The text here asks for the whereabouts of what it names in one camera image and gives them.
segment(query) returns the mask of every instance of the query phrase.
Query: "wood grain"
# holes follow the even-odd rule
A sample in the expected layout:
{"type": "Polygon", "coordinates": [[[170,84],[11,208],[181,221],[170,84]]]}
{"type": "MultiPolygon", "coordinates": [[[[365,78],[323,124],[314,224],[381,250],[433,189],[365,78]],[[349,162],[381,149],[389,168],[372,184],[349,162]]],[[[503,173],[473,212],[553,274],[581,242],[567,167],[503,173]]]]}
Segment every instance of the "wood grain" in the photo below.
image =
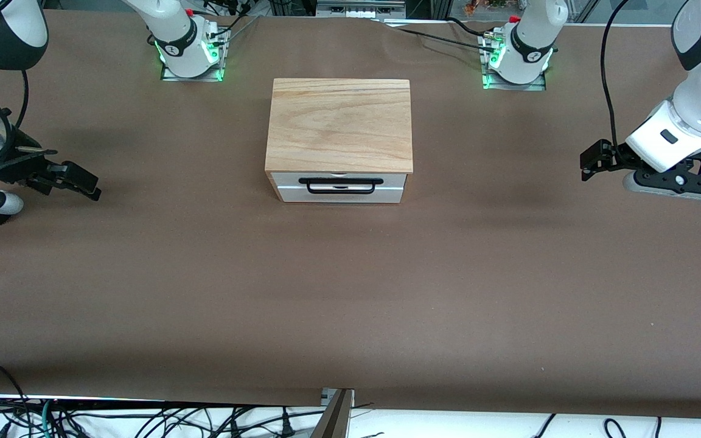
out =
{"type": "Polygon", "coordinates": [[[275,78],[265,170],[412,173],[410,81],[275,78]]]}

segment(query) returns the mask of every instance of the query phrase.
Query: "drawer handle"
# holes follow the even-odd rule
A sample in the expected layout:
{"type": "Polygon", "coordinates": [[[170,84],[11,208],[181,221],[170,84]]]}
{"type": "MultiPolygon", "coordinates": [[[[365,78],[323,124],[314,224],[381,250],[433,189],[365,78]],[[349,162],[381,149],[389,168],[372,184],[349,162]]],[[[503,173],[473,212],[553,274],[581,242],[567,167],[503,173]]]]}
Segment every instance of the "drawer handle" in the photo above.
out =
{"type": "Polygon", "coordinates": [[[314,195],[372,195],[375,186],[383,183],[381,178],[300,178],[300,184],[307,186],[307,191],[314,195]],[[326,184],[335,187],[335,190],[314,189],[312,184],[326,184]],[[370,185],[369,189],[347,189],[353,185],[370,185]]]}

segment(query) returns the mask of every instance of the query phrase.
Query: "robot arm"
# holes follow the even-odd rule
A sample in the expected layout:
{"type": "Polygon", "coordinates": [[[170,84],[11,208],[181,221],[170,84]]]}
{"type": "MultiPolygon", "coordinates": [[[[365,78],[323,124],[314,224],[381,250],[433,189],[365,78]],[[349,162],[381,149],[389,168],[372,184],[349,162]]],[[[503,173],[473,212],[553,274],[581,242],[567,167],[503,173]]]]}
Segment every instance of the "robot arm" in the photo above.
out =
{"type": "Polygon", "coordinates": [[[582,179],[596,172],[631,169],[624,186],[701,200],[701,0],[684,4],[672,25],[672,41],[689,71],[673,95],[654,108],[626,142],[598,141],[581,154],[582,179]]]}
{"type": "Polygon", "coordinates": [[[509,83],[536,80],[553,54],[553,42],[564,27],[570,10],[564,0],[530,0],[520,22],[500,28],[504,47],[489,67],[509,83]]]}
{"type": "MultiPolygon", "coordinates": [[[[218,64],[222,32],[181,8],[179,0],[123,0],[145,20],[156,39],[161,59],[176,77],[197,77],[218,64]]],[[[37,0],[0,0],[0,69],[25,70],[42,58],[47,48],[47,25],[37,0]]],[[[98,200],[98,178],[71,161],[48,161],[43,150],[12,125],[0,108],[0,181],[28,186],[42,194],[69,189],[98,200]]],[[[0,190],[0,224],[23,208],[13,193],[0,190]]]]}
{"type": "Polygon", "coordinates": [[[218,24],[183,9],[179,0],[122,0],[145,21],[170,72],[182,78],[202,75],[218,63],[218,24]]]}

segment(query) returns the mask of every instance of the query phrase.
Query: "white drawer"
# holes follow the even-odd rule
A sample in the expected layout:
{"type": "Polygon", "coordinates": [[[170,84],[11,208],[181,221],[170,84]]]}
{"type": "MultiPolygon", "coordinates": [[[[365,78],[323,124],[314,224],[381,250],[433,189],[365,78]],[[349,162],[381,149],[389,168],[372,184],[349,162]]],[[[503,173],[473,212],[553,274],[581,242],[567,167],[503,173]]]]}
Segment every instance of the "white drawer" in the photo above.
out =
{"type": "Polygon", "coordinates": [[[402,200],[403,189],[392,187],[375,187],[368,195],[350,193],[314,194],[308,192],[306,186],[277,187],[283,202],[287,203],[399,203],[402,200]]]}
{"type": "Polygon", "coordinates": [[[382,184],[377,188],[404,188],[407,174],[403,173],[326,173],[326,172],[272,172],[272,180],[278,187],[304,187],[300,183],[301,178],[350,178],[350,179],[370,179],[379,178],[382,184]]]}

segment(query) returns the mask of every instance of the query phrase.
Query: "metal bracket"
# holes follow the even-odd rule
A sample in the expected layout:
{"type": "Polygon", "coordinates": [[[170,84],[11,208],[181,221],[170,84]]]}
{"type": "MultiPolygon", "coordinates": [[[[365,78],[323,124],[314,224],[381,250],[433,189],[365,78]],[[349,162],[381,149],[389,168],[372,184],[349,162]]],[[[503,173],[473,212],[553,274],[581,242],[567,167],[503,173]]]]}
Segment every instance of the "metal bracket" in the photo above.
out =
{"type": "Polygon", "coordinates": [[[323,411],[310,438],[346,438],[351,408],[353,408],[354,390],[324,388],[323,391],[325,392],[321,393],[321,404],[323,400],[329,400],[329,407],[323,411]]]}

